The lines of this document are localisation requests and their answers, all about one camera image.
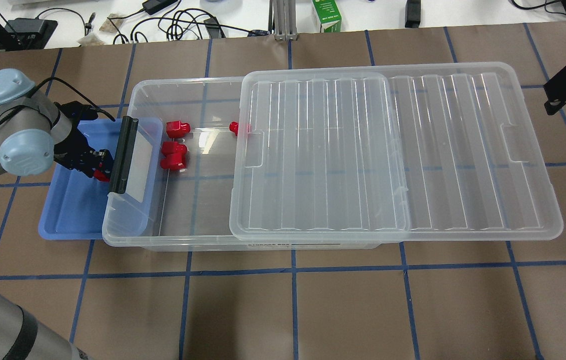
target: brown table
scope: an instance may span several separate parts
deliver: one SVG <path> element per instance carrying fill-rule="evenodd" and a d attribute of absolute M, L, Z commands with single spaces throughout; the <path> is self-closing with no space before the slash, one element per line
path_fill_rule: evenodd
<path fill-rule="evenodd" d="M 0 52 L 116 115 L 145 79 L 502 61 L 516 70 L 565 230 L 553 241 L 374 250 L 154 253 L 46 241 L 52 172 L 0 177 L 0 292 L 100 360 L 566 359 L 566 107 L 541 87 L 566 64 L 566 22 L 301 34 Z M 75 100 L 53 84 L 49 96 Z"/>

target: transparent storage box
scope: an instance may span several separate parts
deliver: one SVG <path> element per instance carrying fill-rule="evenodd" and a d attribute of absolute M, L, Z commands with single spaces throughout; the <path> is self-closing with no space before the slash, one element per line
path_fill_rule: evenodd
<path fill-rule="evenodd" d="M 128 189 L 151 189 L 146 212 L 109 194 L 112 246 L 363 249 L 562 231 L 520 85 L 503 63 L 148 80 L 128 115 L 193 131 L 182 141 L 185 171 L 157 167 L 142 189 Z M 147 219 L 142 232 L 121 226 L 131 213 Z"/>

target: gray robot arm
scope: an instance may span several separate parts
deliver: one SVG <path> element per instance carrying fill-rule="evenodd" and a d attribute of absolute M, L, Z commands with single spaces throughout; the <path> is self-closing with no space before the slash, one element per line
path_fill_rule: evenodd
<path fill-rule="evenodd" d="M 89 146 L 77 130 L 80 120 L 66 116 L 19 70 L 0 70 L 0 175 L 40 174 L 56 160 L 108 181 L 113 159 Z"/>

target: red object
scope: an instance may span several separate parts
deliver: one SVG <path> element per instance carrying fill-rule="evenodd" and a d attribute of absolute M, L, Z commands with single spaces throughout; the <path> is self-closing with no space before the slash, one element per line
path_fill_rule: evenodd
<path fill-rule="evenodd" d="M 191 126 L 186 122 L 170 121 L 167 123 L 167 135 L 172 139 L 182 138 L 191 130 Z"/>
<path fill-rule="evenodd" d="M 239 123 L 232 121 L 230 123 L 230 130 L 234 133 L 234 135 L 239 136 Z"/>
<path fill-rule="evenodd" d="M 94 170 L 94 178 L 100 182 L 108 183 L 109 178 L 100 170 Z"/>
<path fill-rule="evenodd" d="M 187 167 L 184 153 L 169 153 L 161 160 L 161 167 L 165 170 L 178 171 Z"/>
<path fill-rule="evenodd" d="M 161 146 L 161 153 L 165 156 L 176 153 L 185 155 L 187 153 L 187 146 L 175 141 L 165 141 Z"/>

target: green box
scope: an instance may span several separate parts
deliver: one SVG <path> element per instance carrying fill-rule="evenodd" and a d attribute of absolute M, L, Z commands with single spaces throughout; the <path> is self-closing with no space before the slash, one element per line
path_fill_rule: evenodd
<path fill-rule="evenodd" d="M 343 18 L 336 6 L 336 0 L 312 0 L 314 16 L 322 33 L 339 33 Z"/>

